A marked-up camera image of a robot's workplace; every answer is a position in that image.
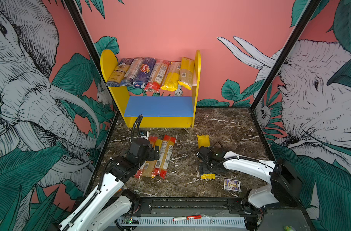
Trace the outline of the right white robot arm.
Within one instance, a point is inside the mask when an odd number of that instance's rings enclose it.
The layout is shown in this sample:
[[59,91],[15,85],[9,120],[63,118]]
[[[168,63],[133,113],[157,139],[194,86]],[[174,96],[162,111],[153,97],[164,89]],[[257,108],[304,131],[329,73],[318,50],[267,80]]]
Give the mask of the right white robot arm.
[[211,173],[238,171],[267,183],[247,192],[240,202],[245,210],[259,209],[275,203],[293,208],[299,205],[302,181],[294,168],[283,159],[258,160],[222,147],[204,146],[199,148],[197,157]]

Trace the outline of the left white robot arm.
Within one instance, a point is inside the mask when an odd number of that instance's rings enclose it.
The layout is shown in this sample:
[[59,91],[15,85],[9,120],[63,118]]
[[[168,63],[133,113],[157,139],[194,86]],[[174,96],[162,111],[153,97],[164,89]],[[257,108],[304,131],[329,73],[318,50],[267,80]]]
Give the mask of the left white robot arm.
[[98,185],[79,207],[60,224],[51,224],[49,231],[103,231],[120,216],[139,208],[139,196],[125,190],[113,204],[109,200],[124,186],[146,161],[158,160],[159,148],[153,148],[146,130],[132,129],[130,147],[115,157],[105,168]]

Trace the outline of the wide yellow spaghetti pack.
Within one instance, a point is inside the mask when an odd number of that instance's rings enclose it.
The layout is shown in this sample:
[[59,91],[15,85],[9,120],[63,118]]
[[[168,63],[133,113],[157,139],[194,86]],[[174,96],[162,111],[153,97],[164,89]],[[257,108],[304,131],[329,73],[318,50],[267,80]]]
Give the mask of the wide yellow spaghetti pack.
[[182,57],[178,84],[188,90],[192,90],[194,68],[194,60]]

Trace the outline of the blue Barilla spaghetti box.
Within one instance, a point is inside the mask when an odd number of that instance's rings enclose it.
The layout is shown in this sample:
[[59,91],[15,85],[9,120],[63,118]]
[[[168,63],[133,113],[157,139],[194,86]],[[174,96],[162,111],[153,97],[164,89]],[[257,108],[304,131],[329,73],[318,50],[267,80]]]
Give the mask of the blue Barilla spaghetti box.
[[147,85],[147,82],[149,80],[149,77],[151,75],[151,72],[155,66],[156,59],[155,58],[150,58],[150,57],[145,57],[140,69],[138,71],[137,76],[134,79],[133,86],[135,88],[142,88],[144,89]]

